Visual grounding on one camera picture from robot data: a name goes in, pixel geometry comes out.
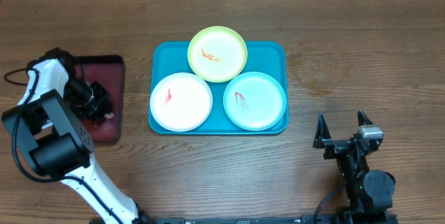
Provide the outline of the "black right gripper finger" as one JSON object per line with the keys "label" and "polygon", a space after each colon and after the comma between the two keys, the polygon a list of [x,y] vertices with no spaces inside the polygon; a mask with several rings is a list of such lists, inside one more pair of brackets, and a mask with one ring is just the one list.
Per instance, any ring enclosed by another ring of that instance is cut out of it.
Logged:
{"label": "black right gripper finger", "polygon": [[331,135],[330,135],[329,129],[327,128],[323,114],[320,113],[318,115],[317,128],[316,128],[316,134],[314,137],[314,142],[322,143],[322,142],[326,142],[326,141],[331,141]]}
{"label": "black right gripper finger", "polygon": [[363,112],[363,110],[359,110],[357,112],[357,119],[358,119],[358,125],[372,125],[373,122],[366,116],[366,114]]}

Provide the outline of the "white pink plate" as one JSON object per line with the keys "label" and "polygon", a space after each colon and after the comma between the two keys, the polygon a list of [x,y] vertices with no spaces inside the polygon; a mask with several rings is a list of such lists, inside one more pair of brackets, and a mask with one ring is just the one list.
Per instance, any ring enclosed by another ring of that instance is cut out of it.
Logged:
{"label": "white pink plate", "polygon": [[209,117],[213,95],[209,85],[195,74],[179,72],[160,80],[151,92],[149,109],[164,129],[185,132]]}

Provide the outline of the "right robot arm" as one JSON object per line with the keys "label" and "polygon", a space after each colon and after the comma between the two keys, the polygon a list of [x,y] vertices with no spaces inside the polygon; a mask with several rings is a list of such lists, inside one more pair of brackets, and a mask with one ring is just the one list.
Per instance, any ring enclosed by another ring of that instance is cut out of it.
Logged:
{"label": "right robot arm", "polygon": [[337,223],[395,223],[387,210],[393,206],[396,180],[393,175],[371,170],[366,155],[378,151],[383,142],[383,130],[366,116],[357,112],[358,129],[346,140],[331,138],[325,119],[318,116],[313,147],[323,149],[324,159],[334,159],[343,178],[343,184],[328,194],[318,205],[314,218],[318,218],[320,208],[335,193],[346,190],[348,206],[337,209]]}

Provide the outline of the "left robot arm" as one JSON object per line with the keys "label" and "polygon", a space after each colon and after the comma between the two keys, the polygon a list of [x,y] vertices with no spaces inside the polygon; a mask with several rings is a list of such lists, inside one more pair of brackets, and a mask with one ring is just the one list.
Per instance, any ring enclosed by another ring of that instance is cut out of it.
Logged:
{"label": "left robot arm", "polygon": [[98,164],[84,120],[122,123],[124,61],[119,55],[73,56],[55,48],[28,62],[29,81],[1,120],[19,171],[42,184],[76,191],[103,223],[152,223]]}

